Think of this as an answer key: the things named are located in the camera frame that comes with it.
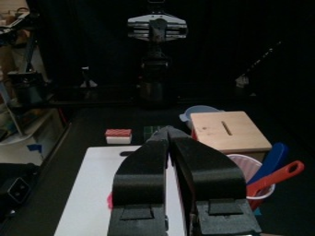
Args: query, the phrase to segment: dark table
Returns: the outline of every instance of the dark table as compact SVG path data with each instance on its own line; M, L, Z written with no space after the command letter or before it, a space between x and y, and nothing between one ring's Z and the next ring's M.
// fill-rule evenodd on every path
M132 145L144 142L142 128L172 125L189 134L178 114L196 104L178 104L162 109L108 106L76 111L50 157L41 166L38 183L16 217L8 223L6 236L52 236L70 188L89 147L104 147L106 128L132 128ZM214 100L204 103L225 111L245 111L269 142L283 142L289 147L287 162L305 163L304 172L279 183L275 192L260 207L257 221L262 232L279 235L313 235L315 224L315 159L293 133L276 119L275 112L257 100Z

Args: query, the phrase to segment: blue object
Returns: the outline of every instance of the blue object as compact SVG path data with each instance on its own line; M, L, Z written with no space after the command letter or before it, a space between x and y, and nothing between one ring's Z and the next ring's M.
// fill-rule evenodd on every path
M253 183L261 177L269 175L271 173L273 173L273 171L281 168L287 156L288 147L283 143L275 143L261 163L260 169L257 170L246 184Z

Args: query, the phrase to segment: red spoon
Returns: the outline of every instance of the red spoon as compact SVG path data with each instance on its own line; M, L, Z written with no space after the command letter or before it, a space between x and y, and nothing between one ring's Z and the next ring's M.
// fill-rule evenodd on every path
M304 169L304 164L300 160L293 161L277 171L260 178L246 186L246 196L256 196L258 191L269 187L273 183L280 183L299 174Z

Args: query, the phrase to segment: wooden box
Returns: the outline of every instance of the wooden box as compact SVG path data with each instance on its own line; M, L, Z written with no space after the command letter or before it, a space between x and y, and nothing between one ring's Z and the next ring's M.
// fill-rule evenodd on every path
M192 113L192 138L224 154L244 154L257 161L271 144L244 112Z

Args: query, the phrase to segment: white container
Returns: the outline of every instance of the white container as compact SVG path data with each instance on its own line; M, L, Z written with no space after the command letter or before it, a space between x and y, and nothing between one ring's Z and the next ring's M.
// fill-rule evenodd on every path
M257 172L261 163L256 159L252 159L250 157L241 154L228 154L226 156L234 162L234 164L240 167L244 173L245 182L248 182L252 176L254 175L254 173ZM264 188L258 192L258 195L245 197L252 210L254 210L260 206L262 199L266 198L272 194L275 188L276 188L276 185L272 184L269 187Z

